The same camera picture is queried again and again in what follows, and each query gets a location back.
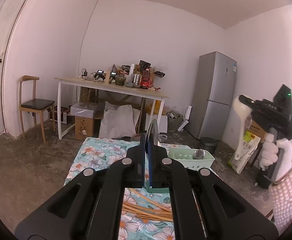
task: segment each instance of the wooden tabletop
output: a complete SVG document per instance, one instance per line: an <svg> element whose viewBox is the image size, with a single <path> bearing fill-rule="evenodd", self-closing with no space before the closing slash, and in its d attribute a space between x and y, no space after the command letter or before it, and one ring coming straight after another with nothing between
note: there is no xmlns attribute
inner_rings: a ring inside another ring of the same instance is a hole
<svg viewBox="0 0 292 240"><path fill-rule="evenodd" d="M100 82L100 81L88 81L88 80L85 80L85 79L79 78L79 77L54 78L54 79L61 80L64 82L77 83L77 84L79 84L79 86L82 85L83 87L93 86L93 88L105 90L105 91L116 92L115 90L118 90L118 92L120 92L120 93L127 92L127 94L130 94L130 92L133 92L133 93L139 93L139 94L144 94L144 95L149 95L149 96L169 98L168 96L165 96L164 94L162 94L160 92L160 90L159 91L151 91L151 90L142 89L142 88L129 88L129 87L125 87L125 86L118 86L118 85L115 85L114 83L106 84L105 82Z"/></svg>

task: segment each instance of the bowl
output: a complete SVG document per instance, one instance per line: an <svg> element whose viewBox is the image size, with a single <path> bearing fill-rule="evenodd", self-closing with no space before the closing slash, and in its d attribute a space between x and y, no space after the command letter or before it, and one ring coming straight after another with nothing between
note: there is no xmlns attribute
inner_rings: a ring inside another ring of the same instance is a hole
<svg viewBox="0 0 292 240"><path fill-rule="evenodd" d="M129 88L132 88L134 85L134 83L128 83L125 81L125 87L129 87Z"/></svg>

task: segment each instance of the floral fabric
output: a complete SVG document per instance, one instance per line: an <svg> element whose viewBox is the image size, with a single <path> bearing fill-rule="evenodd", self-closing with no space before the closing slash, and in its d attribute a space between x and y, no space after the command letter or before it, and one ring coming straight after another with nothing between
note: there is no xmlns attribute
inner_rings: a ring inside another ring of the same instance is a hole
<svg viewBox="0 0 292 240"><path fill-rule="evenodd" d="M65 185L86 168L101 170L108 168L113 162L126 157L127 149L139 145L139 142L126 142L113 139L86 138L74 159ZM185 145L161 144L167 152L171 147L189 148ZM145 169L145 179L149 178L148 169ZM169 193L149 193L145 188L135 189L141 195L161 203L171 209ZM128 188L125 189L124 202L146 208L159 210L160 208L144 200ZM136 214L122 211L119 225L118 240L175 240L175 231L172 222L140 219Z"/></svg>

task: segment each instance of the white box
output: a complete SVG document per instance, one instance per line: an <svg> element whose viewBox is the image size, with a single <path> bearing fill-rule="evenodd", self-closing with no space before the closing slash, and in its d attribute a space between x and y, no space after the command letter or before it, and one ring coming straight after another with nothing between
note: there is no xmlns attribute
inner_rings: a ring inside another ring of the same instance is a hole
<svg viewBox="0 0 292 240"><path fill-rule="evenodd" d="M157 120L158 115L154 114L153 118ZM149 118L150 115L146 114L146 125L145 125L145 129L147 130L148 127L148 123L149 123ZM161 119L160 119L160 123L159 123L159 127L158 127L158 133L163 132L163 133L167 133L167 125L168 125L168 119L166 115L162 115Z"/></svg>
<svg viewBox="0 0 292 240"><path fill-rule="evenodd" d="M94 118L97 112L97 104L77 102L70 107L70 114L85 118Z"/></svg>

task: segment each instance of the black chair seat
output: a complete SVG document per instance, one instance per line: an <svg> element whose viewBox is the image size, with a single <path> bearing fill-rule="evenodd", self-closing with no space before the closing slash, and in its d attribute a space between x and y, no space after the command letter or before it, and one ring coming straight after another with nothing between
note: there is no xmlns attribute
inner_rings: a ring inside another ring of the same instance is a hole
<svg viewBox="0 0 292 240"><path fill-rule="evenodd" d="M43 110L49 106L51 106L55 101L47 100L47 99L33 99L26 103L22 104L24 108L30 108L34 110Z"/></svg>

